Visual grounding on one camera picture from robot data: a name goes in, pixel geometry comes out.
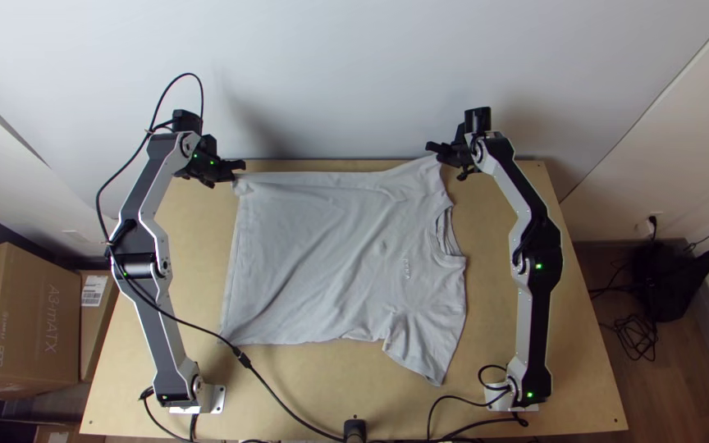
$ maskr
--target gray t-shirt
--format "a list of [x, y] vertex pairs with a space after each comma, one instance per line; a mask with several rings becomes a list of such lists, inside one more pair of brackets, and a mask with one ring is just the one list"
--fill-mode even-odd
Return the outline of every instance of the gray t-shirt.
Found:
[[235, 345], [384, 340], [439, 386], [466, 316], [434, 157], [381, 172], [242, 174], [221, 334]]

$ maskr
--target barcode label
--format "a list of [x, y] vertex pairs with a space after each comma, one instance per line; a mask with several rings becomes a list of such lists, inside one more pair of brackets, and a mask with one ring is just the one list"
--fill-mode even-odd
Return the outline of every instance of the barcode label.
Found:
[[81, 290], [81, 306], [97, 308], [103, 300], [108, 276], [87, 276], [84, 289]]

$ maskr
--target wall outlet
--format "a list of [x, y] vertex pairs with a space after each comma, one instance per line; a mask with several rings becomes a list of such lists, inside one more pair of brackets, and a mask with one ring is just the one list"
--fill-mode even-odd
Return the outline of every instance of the wall outlet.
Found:
[[75, 229], [62, 230], [62, 234], [69, 236], [78, 243], [92, 243], [88, 238], [84, 237], [79, 231], [76, 231]]
[[[641, 238], [644, 238], [644, 239], [652, 238], [652, 235], [657, 234], [657, 232], [658, 232], [658, 226], [661, 224], [661, 215], [662, 214], [663, 214], [662, 211], [650, 212], [647, 215], [647, 217], [645, 217], [644, 220], [642, 220], [639, 223], [634, 225], [634, 231], [636, 231], [637, 235]], [[655, 226], [652, 224], [652, 222], [650, 222], [650, 217], [656, 218], [656, 225]]]

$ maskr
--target wooden floor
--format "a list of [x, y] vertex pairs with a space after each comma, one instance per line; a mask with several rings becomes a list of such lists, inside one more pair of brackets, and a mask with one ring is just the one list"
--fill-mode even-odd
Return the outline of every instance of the wooden floor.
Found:
[[[628, 252], [624, 246], [577, 245], [576, 254], [588, 287], [605, 286], [615, 272], [615, 265], [619, 266], [621, 260], [628, 257]], [[630, 295], [620, 292], [606, 293], [593, 304], [598, 320], [603, 323], [611, 324], [618, 317], [641, 312]], [[614, 333], [602, 329], [602, 334], [630, 429], [578, 436], [541, 436], [539, 441], [709, 442], [709, 352], [694, 316], [689, 312], [677, 322], [659, 325], [660, 341], [656, 346], [656, 361], [652, 363], [631, 361]], [[162, 440], [109, 437], [108, 441], [146, 443]], [[527, 439], [489, 441], [518, 443]]]

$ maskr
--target metal mounting plate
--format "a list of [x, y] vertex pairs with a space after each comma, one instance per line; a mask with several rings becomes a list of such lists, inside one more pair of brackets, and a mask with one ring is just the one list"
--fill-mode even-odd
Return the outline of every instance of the metal mounting plate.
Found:
[[173, 406], [168, 409], [169, 413], [222, 413], [223, 403], [226, 399], [226, 387], [224, 385], [202, 385], [196, 395], [199, 398], [199, 406], [181, 408]]

